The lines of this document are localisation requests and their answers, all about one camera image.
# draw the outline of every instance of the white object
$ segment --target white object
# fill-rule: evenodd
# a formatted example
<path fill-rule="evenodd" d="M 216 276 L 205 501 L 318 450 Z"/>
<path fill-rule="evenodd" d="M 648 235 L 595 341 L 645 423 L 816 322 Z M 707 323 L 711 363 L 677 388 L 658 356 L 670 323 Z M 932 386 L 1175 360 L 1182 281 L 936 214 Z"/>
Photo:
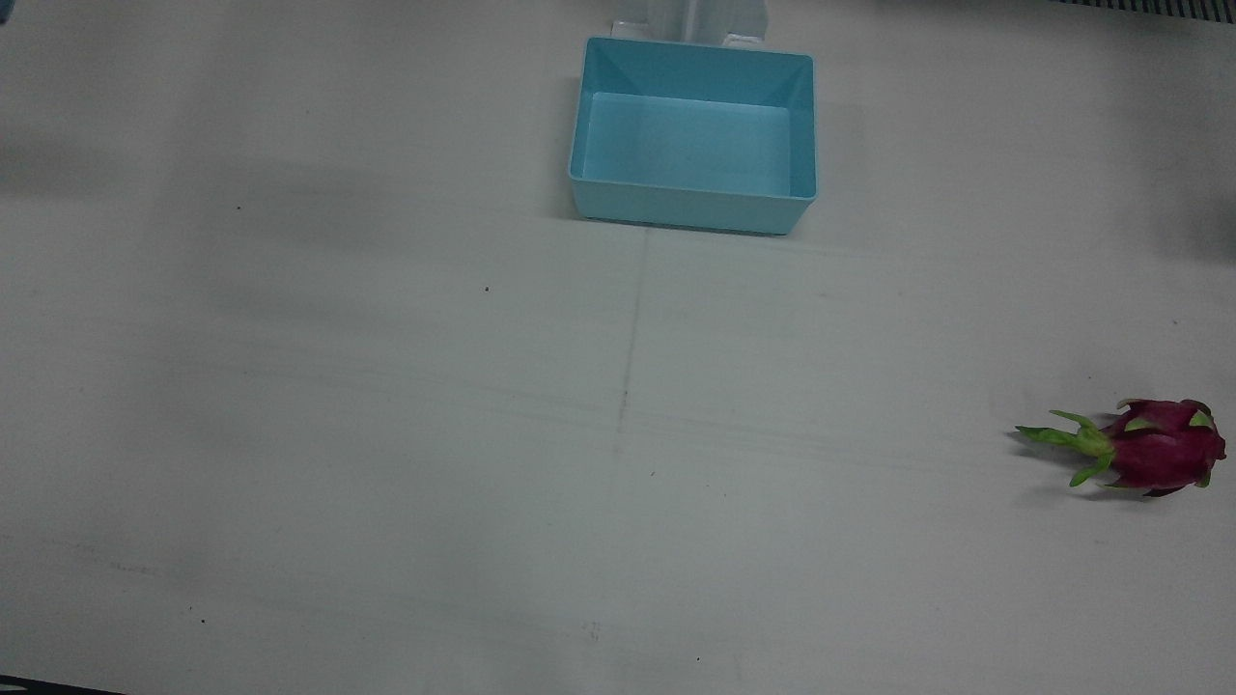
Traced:
<path fill-rule="evenodd" d="M 759 46 L 764 0 L 619 0 L 613 36 L 714 46 Z"/>

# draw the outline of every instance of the blue plastic container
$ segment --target blue plastic container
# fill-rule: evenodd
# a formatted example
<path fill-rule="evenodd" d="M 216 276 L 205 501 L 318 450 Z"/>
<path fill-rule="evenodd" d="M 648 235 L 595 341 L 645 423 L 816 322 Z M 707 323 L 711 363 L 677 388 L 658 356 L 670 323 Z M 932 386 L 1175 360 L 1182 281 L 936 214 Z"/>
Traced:
<path fill-rule="evenodd" d="M 816 199 L 811 57 L 593 37 L 569 171 L 586 218 L 789 234 Z"/>

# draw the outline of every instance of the plastic bin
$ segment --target plastic bin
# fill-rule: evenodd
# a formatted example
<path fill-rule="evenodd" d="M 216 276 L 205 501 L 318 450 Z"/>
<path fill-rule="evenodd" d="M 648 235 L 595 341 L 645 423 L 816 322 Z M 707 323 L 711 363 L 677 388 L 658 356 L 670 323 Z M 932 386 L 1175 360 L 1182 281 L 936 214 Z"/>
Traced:
<path fill-rule="evenodd" d="M 789 234 L 816 198 L 811 57 L 593 37 L 569 173 L 586 218 Z"/>

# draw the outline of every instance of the white table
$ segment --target white table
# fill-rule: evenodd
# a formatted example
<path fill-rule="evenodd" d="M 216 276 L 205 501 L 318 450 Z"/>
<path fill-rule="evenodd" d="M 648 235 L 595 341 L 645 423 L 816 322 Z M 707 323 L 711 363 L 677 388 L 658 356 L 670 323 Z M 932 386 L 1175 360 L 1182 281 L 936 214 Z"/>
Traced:
<path fill-rule="evenodd" d="M 608 2 L 19 2 L 0 28 L 0 672 L 124 693 L 1236 686 L 1236 27 L 771 1 L 785 239 L 580 220 Z"/>

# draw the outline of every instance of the dragon fruit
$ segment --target dragon fruit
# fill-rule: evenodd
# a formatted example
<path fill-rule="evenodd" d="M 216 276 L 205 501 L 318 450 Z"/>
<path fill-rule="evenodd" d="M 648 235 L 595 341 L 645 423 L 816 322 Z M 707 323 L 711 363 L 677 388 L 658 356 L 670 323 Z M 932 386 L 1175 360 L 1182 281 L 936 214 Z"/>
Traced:
<path fill-rule="evenodd" d="M 1052 414 L 1078 423 L 1077 434 L 1049 427 L 1017 427 L 1033 441 L 1043 441 L 1094 456 L 1094 465 L 1069 482 L 1077 487 L 1111 469 L 1119 475 L 1107 487 L 1147 488 L 1148 497 L 1170 495 L 1187 485 L 1205 487 L 1215 461 L 1227 458 L 1210 408 L 1198 401 L 1121 401 L 1128 411 L 1099 428 L 1088 418 L 1064 411 Z"/>

